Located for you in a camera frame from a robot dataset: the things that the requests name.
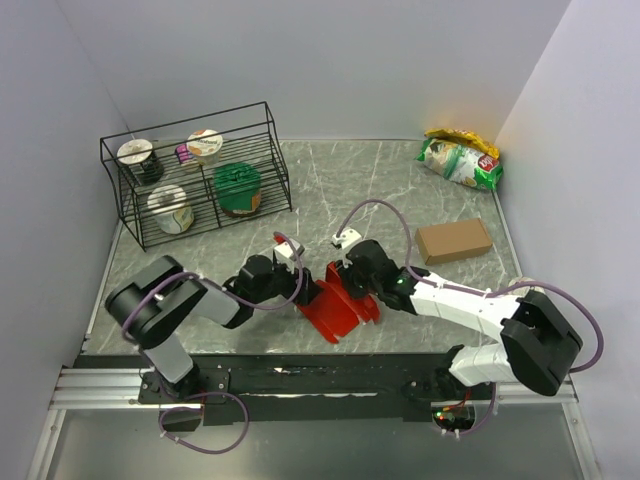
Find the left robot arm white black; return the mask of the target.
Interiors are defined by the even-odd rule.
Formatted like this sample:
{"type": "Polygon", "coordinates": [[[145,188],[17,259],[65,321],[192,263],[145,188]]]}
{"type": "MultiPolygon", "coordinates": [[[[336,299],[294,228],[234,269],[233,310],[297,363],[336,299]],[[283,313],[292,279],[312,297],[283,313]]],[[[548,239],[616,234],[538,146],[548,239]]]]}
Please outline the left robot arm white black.
{"type": "Polygon", "coordinates": [[[201,388],[199,367],[176,334],[188,315],[235,329],[264,310],[268,300],[281,296],[286,304],[308,306],[321,292],[307,268],[290,267],[274,256],[249,257],[237,275],[215,286],[165,255],[112,290],[105,308],[123,338],[155,368],[164,392],[185,402],[201,388]]]}

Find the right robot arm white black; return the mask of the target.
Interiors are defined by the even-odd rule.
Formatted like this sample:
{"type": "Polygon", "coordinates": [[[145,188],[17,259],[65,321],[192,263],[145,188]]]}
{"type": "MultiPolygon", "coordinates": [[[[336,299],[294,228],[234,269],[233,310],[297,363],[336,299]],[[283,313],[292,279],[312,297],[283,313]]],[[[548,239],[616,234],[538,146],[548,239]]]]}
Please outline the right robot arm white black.
{"type": "Polygon", "coordinates": [[[542,292],[495,295],[424,269],[409,271],[375,240],[349,247],[345,259],[340,275],[351,297],[373,295],[390,309],[440,318],[491,339],[449,351],[449,365],[437,374],[438,389],[448,398],[481,383],[511,381],[554,396],[582,348],[577,331],[542,292]]]}

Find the red paper box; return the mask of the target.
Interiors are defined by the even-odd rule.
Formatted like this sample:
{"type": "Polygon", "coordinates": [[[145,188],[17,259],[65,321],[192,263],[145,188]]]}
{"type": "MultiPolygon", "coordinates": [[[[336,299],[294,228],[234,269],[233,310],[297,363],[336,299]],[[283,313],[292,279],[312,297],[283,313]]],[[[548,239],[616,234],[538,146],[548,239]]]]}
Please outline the red paper box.
{"type": "Polygon", "coordinates": [[[363,299],[352,299],[345,291],[339,275],[342,262],[330,262],[325,271],[325,279],[315,281],[323,291],[308,306],[298,306],[322,337],[331,344],[339,340],[361,324],[380,321],[380,310],[371,295],[363,299]]]}

